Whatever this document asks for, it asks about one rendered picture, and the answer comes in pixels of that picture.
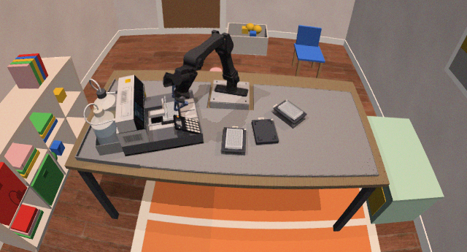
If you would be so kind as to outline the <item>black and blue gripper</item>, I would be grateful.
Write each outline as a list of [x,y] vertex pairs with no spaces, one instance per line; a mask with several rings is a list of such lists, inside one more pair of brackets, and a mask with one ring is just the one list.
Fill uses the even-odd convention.
[[[180,98],[181,96],[184,96],[186,99],[190,98],[189,89],[190,89],[192,83],[190,83],[190,84],[186,83],[186,84],[188,84],[188,85],[187,85],[187,87],[186,87],[186,89],[185,89],[185,91],[183,93],[176,91],[176,89],[174,90],[175,85],[172,86],[172,98],[175,97],[175,99],[174,99],[174,111],[178,111],[182,107],[185,107],[185,106],[188,105],[187,101]],[[182,105],[177,108],[177,103],[181,103]]]

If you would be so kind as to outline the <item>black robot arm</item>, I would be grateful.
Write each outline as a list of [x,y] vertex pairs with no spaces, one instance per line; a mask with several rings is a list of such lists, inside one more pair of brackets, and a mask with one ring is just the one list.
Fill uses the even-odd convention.
[[227,85],[216,85],[215,92],[247,96],[248,89],[237,88],[237,82],[239,82],[240,79],[238,71],[234,68],[231,57],[233,48],[234,43],[230,34],[220,34],[219,31],[212,30],[212,35],[208,40],[185,54],[183,65],[176,68],[174,74],[165,73],[163,77],[163,86],[166,88],[175,85],[176,91],[183,93],[188,85],[186,83],[193,83],[198,74],[197,71],[201,70],[204,64],[205,58],[215,50],[223,66],[223,79],[227,80]]

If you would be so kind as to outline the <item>white bottle with black cap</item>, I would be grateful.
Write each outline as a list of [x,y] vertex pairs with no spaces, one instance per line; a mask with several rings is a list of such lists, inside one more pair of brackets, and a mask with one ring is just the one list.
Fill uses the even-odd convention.
[[117,104],[115,96],[112,94],[107,94],[104,88],[101,88],[101,92],[98,89],[96,94],[98,98],[94,103],[97,106],[102,106],[104,111],[110,111],[115,117]]

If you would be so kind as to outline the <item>white plastic bottle with blue liquid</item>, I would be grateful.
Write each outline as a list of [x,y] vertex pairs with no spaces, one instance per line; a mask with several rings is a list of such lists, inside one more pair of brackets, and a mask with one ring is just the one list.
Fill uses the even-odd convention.
[[[91,123],[103,123],[105,121],[112,120],[114,115],[110,111],[104,111],[102,106],[98,106],[99,110],[94,108],[94,116],[91,120]],[[101,125],[91,125],[97,140],[99,141],[100,145],[106,145],[110,143],[119,142],[119,139],[116,135],[116,124],[115,121],[111,121],[109,123],[104,123]]]

